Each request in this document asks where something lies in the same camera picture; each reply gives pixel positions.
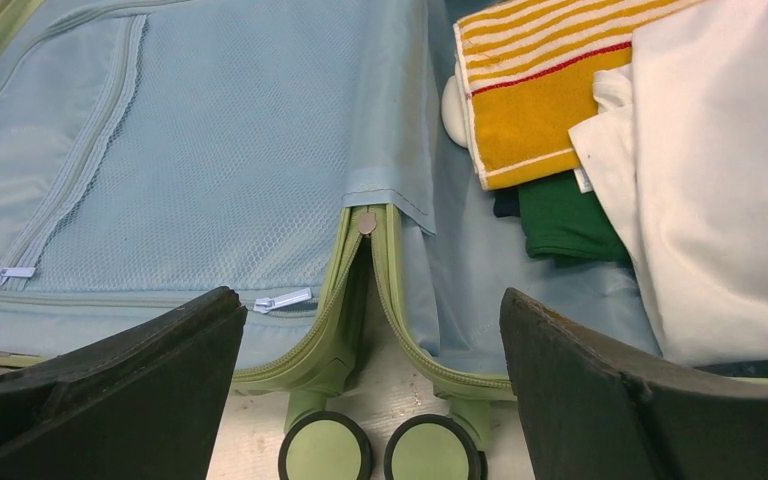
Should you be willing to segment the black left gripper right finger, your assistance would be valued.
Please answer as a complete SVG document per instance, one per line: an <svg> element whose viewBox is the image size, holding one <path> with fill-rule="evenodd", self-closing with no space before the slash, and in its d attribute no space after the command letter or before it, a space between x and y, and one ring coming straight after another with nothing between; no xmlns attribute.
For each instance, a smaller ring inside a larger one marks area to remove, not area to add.
<svg viewBox="0 0 768 480"><path fill-rule="evenodd" d="M538 479L768 479L768 360L691 368L516 289L500 307Z"/></svg>

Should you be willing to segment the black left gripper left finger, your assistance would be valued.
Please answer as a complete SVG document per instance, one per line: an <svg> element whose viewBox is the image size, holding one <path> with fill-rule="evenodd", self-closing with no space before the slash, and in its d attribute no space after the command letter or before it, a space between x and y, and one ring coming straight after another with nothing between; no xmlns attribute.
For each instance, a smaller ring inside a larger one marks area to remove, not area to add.
<svg viewBox="0 0 768 480"><path fill-rule="evenodd" d="M216 288L0 375L0 479L203 479L247 311Z"/></svg>

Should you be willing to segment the green shirt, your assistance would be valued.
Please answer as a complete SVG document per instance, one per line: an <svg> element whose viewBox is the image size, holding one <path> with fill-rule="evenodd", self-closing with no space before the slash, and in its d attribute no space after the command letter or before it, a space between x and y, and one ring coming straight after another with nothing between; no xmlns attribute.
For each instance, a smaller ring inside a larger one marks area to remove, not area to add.
<svg viewBox="0 0 768 480"><path fill-rule="evenodd" d="M525 250L531 258L628 264L630 257L597 196L571 171L518 187Z"/></svg>

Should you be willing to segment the navy blue shirt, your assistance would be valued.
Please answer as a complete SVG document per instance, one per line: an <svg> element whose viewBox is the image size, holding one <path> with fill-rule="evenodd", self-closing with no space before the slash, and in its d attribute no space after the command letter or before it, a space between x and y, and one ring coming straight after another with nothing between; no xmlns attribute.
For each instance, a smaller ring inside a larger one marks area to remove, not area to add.
<svg viewBox="0 0 768 480"><path fill-rule="evenodd" d="M493 214L496 218L520 216L520 203L517 187L509 187L494 191Z"/></svg>

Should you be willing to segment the white cloth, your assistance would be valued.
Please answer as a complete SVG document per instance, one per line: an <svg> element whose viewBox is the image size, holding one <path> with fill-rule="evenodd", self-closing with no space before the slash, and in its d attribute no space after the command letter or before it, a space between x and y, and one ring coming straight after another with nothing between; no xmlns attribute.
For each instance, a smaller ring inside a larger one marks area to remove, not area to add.
<svg viewBox="0 0 768 480"><path fill-rule="evenodd" d="M768 360L768 1L636 29L574 150L628 250L664 357Z"/></svg>

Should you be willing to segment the yellow striped towel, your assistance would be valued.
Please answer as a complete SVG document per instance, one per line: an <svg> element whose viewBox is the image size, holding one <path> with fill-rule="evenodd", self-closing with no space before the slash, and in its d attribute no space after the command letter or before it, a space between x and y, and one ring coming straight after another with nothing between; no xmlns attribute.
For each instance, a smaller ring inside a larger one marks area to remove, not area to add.
<svg viewBox="0 0 768 480"><path fill-rule="evenodd" d="M569 130L596 115L596 72L687 1L506 1L453 25L466 143L486 191L577 168Z"/></svg>

